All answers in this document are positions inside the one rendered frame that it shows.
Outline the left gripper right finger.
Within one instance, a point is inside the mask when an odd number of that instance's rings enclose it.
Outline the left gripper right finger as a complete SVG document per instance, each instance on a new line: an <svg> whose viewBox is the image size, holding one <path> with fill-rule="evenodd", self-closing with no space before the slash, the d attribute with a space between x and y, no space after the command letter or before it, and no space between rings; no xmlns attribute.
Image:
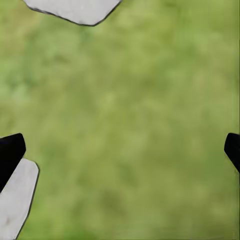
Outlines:
<svg viewBox="0 0 240 240"><path fill-rule="evenodd" d="M238 172L240 173L240 135L235 133L229 133L227 135L224 151L228 155L231 162L234 164Z"/></svg>

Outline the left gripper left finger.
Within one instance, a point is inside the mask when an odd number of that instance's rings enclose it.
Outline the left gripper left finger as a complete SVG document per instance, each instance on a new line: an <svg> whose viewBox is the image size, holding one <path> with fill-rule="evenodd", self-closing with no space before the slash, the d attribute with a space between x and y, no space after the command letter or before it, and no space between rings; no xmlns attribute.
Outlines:
<svg viewBox="0 0 240 240"><path fill-rule="evenodd" d="M0 138L0 193L26 153L22 133Z"/></svg>

